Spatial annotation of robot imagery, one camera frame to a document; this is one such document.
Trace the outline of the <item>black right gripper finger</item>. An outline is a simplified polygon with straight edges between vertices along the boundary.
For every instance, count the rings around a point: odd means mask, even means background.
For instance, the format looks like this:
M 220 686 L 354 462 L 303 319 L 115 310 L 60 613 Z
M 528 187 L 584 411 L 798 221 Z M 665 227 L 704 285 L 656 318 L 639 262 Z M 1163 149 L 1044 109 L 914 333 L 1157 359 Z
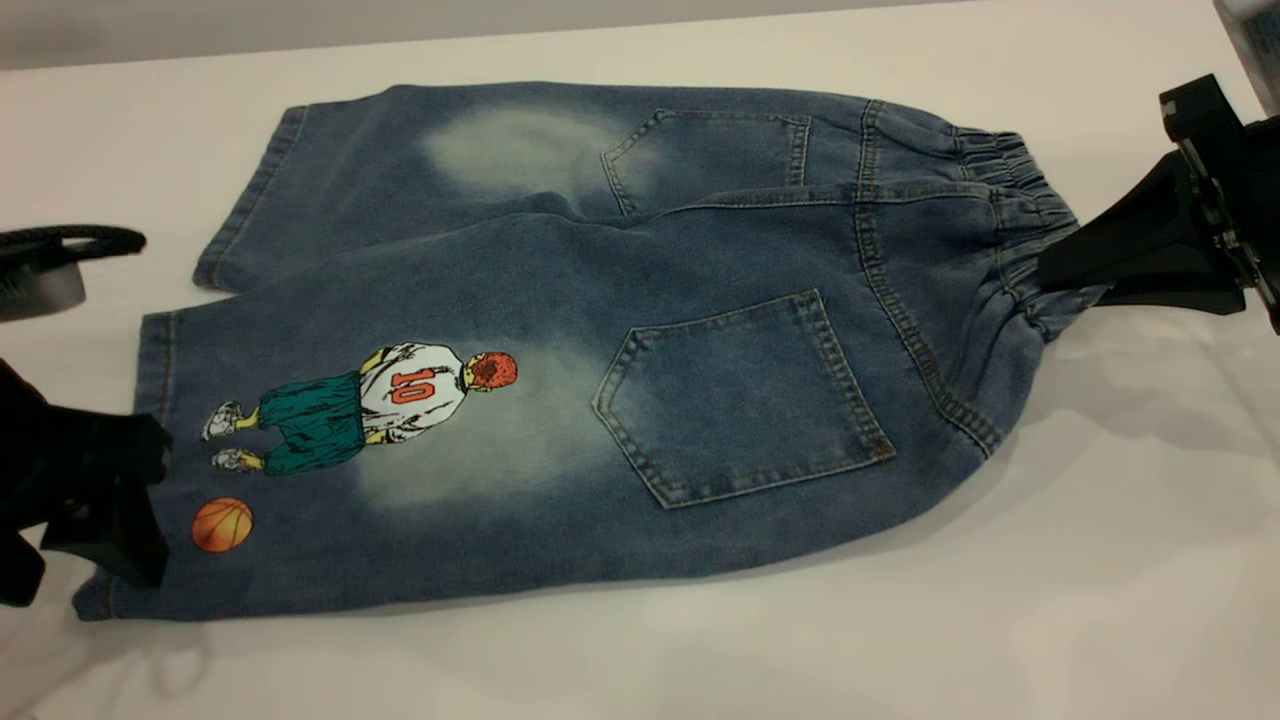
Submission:
M 1169 152 L 1120 200 L 1039 256 L 1047 291 L 1107 286 L 1112 293 L 1238 293 L 1213 241 L 1197 178 Z
M 1215 290 L 1207 287 L 1190 288 L 1143 288 L 1114 287 L 1100 299 L 1101 306 L 1156 306 L 1179 307 L 1217 316 L 1243 313 L 1245 297 L 1239 290 Z

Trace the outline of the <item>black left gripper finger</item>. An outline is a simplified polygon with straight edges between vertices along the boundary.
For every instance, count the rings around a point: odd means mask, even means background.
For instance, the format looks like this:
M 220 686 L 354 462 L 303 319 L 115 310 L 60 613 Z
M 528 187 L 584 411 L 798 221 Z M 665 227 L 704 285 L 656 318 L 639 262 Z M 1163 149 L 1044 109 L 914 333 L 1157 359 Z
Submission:
M 145 589 L 161 584 L 169 559 L 146 486 L 109 486 L 63 502 L 47 521 L 40 548 L 74 555 Z
M 50 484 L 88 491 L 110 480 L 155 486 L 166 474 L 173 441 L 148 414 L 50 410 Z

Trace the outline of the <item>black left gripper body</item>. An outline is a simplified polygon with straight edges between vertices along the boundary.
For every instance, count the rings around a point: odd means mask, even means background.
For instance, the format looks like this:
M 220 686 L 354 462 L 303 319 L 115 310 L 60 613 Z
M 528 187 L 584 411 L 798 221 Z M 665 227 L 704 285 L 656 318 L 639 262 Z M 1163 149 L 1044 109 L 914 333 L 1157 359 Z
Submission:
M 41 552 L 20 534 L 47 520 L 50 492 L 38 479 L 52 405 L 1 363 L 1 602 L 28 607 L 44 579 Z

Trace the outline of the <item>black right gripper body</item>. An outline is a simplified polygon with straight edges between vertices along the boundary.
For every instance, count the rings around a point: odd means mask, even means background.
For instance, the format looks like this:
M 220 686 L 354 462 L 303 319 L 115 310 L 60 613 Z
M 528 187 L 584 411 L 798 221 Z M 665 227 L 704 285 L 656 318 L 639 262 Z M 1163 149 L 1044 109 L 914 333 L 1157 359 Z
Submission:
M 1215 76 L 1161 94 L 1160 106 L 1211 243 L 1277 327 L 1277 119 L 1243 123 Z

